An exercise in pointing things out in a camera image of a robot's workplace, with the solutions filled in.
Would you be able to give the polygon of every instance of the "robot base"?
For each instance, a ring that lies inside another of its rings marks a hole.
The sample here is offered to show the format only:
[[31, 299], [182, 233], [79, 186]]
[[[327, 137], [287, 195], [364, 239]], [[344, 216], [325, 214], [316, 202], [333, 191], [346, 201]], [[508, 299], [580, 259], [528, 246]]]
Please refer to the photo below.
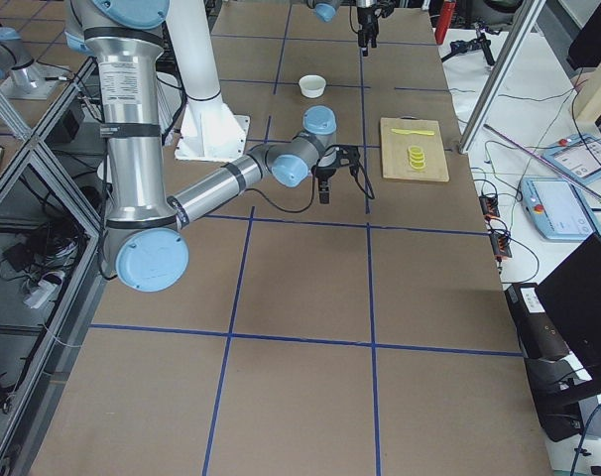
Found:
[[[42, 64], [39, 64], [38, 67], [43, 77], [58, 77], [65, 73], [63, 69], [58, 67], [44, 66]], [[27, 92], [18, 87], [11, 77], [8, 77], [1, 83], [0, 90], [8, 99], [34, 99], [45, 101], [49, 99], [59, 84], [60, 81], [44, 81], [39, 87], [35, 87]]]
[[[175, 150], [175, 157], [181, 161], [212, 161], [231, 162], [243, 156], [250, 117], [233, 115], [224, 104], [224, 117], [222, 124], [209, 126], [206, 131], [205, 121], [202, 120], [202, 133], [197, 131], [189, 111], [181, 124], [181, 138]], [[224, 131], [225, 137], [217, 141], [206, 139], [209, 134]]]

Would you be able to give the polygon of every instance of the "white bowl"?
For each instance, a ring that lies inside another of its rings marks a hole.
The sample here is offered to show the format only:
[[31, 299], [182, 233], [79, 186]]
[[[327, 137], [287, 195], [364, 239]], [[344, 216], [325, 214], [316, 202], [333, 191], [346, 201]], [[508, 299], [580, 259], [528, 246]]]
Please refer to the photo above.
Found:
[[308, 74], [299, 80], [300, 92], [304, 97], [320, 97], [326, 85], [324, 77], [316, 74]]

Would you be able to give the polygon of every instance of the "white table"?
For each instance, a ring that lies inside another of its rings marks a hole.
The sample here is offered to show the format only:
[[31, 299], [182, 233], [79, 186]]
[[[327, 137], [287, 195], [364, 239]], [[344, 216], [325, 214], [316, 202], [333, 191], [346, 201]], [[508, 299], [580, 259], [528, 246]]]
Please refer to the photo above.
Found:
[[[450, 52], [449, 43], [452, 41], [469, 41], [473, 38], [475, 38], [475, 33], [471, 30], [449, 30], [444, 45], [439, 47], [439, 53], [441, 56], [448, 54]], [[496, 58], [507, 34], [504, 32], [498, 37], [488, 35], [488, 38], [492, 41], [491, 49]], [[444, 63], [444, 71], [448, 87], [453, 95], [455, 112], [460, 127], [463, 128], [464, 121], [469, 119], [488, 78], [489, 68], [483, 54], [476, 52], [449, 59]], [[532, 33], [526, 38], [500, 94], [545, 98], [564, 93], [569, 89], [571, 89], [571, 82], [546, 39], [539, 34]], [[520, 144], [544, 147], [576, 133], [570, 113], [573, 97], [574, 94], [571, 93], [543, 102], [534, 102], [502, 96], [495, 101], [487, 123]], [[594, 124], [579, 124], [579, 128], [583, 133], [599, 136], [598, 129]], [[496, 185], [500, 193], [514, 195], [515, 192], [497, 179], [502, 179], [516, 187], [523, 175], [555, 177], [549, 168], [529, 158], [523, 152], [510, 150], [493, 143], [488, 145], [492, 158], [490, 163], [485, 152], [485, 144], [489, 140], [502, 142], [494, 134], [482, 130], [469, 151], [470, 164], [474, 168], [473, 175], [476, 179], [489, 180]], [[476, 181], [475, 184], [480, 190], [483, 182]], [[601, 179], [594, 182], [591, 187], [601, 193]], [[484, 185], [484, 190], [486, 192], [493, 191], [488, 183]], [[592, 197], [586, 196], [586, 198], [590, 206], [599, 206]], [[541, 265], [537, 274], [532, 278], [533, 282], [542, 281], [578, 246], [578, 243], [558, 243], [544, 239], [528, 218], [524, 208], [519, 203], [514, 205], [512, 196], [500, 196], [499, 208], [502, 220], [512, 229], [512, 237], [528, 246], [539, 257]], [[598, 214], [597, 217], [601, 221], [601, 214]], [[513, 258], [505, 260], [503, 263], [502, 283], [527, 280], [537, 268], [536, 259], [530, 252], [516, 243], [512, 243], [511, 248]], [[568, 360], [570, 360], [572, 368], [580, 368], [580, 363], [574, 356], [568, 357]], [[584, 373], [580, 377], [588, 378], [589, 376]], [[545, 444], [554, 469], [569, 471], [574, 456], [573, 448], [578, 444], [578, 440], [579, 436], [572, 436], [560, 443], [553, 443], [545, 437]], [[588, 438], [585, 440], [584, 447], [591, 451], [592, 455], [581, 456], [577, 468], [578, 471], [590, 473], [589, 466], [601, 465], [601, 440]]]

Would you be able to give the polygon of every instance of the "yellow knife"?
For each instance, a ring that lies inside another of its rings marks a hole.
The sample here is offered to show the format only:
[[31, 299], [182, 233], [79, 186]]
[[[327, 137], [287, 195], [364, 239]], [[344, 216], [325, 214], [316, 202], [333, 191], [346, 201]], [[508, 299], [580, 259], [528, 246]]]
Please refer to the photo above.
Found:
[[420, 136], [434, 136], [435, 132], [434, 131], [419, 131], [419, 130], [415, 130], [415, 129], [391, 129], [391, 132], [395, 133], [395, 134], [403, 134], [403, 135], [409, 135], [409, 134], [418, 134]]

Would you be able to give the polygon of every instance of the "metal post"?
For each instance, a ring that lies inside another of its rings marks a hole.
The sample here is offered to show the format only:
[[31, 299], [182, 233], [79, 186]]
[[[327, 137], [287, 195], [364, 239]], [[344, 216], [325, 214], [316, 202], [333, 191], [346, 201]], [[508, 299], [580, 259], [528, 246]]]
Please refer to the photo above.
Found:
[[17, 139], [27, 140], [32, 136], [32, 129], [21, 115], [16, 112], [0, 90], [0, 116]]
[[481, 129], [481, 126], [483, 126], [486, 116], [499, 93], [499, 88], [503, 84], [503, 81], [508, 74], [508, 70], [521, 49], [523, 39], [534, 26], [544, 4], [545, 0], [526, 0], [523, 2], [519, 17], [516, 19], [512, 31], [508, 35], [508, 40], [506, 40], [506, 43], [501, 49], [497, 63], [495, 64], [490, 77], [488, 77], [483, 91], [481, 91], [479, 100], [477, 101], [474, 111], [472, 111], [472, 115], [470, 116], [466, 129], [461, 137], [459, 152], [462, 154], [468, 152], [468, 149], [470, 149], [470, 146], [472, 146], [472, 143], [475, 140], [475, 136]]

